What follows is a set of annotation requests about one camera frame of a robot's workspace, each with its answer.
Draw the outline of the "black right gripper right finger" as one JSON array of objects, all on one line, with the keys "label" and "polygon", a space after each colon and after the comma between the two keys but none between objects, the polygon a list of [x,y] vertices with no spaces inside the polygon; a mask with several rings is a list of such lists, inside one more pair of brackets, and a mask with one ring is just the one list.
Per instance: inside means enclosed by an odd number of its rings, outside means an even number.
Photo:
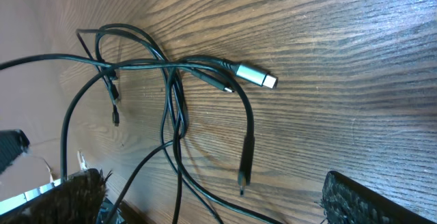
[{"label": "black right gripper right finger", "polygon": [[329,223],[434,224],[338,171],[326,174],[321,207]]}]

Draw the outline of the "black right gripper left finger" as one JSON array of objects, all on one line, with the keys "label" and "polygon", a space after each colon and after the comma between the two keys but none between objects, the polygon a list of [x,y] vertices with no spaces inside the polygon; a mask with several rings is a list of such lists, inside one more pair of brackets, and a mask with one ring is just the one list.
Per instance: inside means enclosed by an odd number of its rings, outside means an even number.
[{"label": "black right gripper left finger", "polygon": [[88,169],[1,215],[1,224],[95,223],[110,173]]}]

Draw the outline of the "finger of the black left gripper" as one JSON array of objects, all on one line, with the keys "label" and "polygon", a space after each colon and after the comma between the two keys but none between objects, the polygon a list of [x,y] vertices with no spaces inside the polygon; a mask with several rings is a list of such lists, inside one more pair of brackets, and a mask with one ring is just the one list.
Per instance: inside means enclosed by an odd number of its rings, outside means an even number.
[{"label": "finger of the black left gripper", "polygon": [[22,130],[2,130],[0,134],[0,172],[3,173],[23,153],[30,142]]}]

